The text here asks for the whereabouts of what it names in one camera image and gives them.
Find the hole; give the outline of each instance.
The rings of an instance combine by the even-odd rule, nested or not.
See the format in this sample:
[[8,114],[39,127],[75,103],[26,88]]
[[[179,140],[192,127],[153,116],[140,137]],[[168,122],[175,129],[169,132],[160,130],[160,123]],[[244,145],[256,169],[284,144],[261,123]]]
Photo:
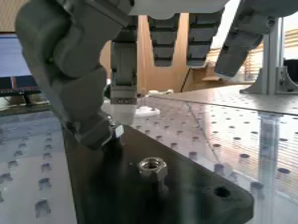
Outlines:
[[149,170],[155,170],[160,167],[160,162],[156,160],[149,160],[148,164],[145,164],[144,168]]
[[213,147],[215,148],[220,148],[221,147],[221,144],[213,144]]
[[231,196],[231,191],[225,187],[219,187],[215,190],[215,194],[221,198],[228,198]]
[[284,174],[290,174],[292,173],[292,171],[286,168],[279,168],[279,172],[284,173]]
[[197,155],[199,155],[197,152],[191,152],[191,153],[189,153],[189,157],[196,157]]
[[244,158],[244,159],[249,159],[251,155],[248,155],[248,154],[240,154],[240,157]]
[[257,190],[263,190],[264,185],[260,182],[252,182],[251,183],[251,188],[257,189]]

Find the metal nut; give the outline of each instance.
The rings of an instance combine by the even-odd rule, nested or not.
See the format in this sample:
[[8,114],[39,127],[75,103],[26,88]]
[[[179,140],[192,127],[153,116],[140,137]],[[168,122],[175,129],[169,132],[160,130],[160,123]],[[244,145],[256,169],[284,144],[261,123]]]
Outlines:
[[144,178],[152,182],[163,181],[168,175],[165,161],[157,157],[149,157],[139,163],[139,171]]

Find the black plate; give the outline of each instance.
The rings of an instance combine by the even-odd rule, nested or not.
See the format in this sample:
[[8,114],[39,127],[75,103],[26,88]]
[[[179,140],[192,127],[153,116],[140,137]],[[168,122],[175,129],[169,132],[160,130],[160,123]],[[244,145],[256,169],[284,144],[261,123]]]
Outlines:
[[[126,127],[104,150],[80,146],[64,132],[79,224],[244,224],[253,197],[143,133]],[[169,168],[169,193],[159,195],[137,163],[160,157]]]

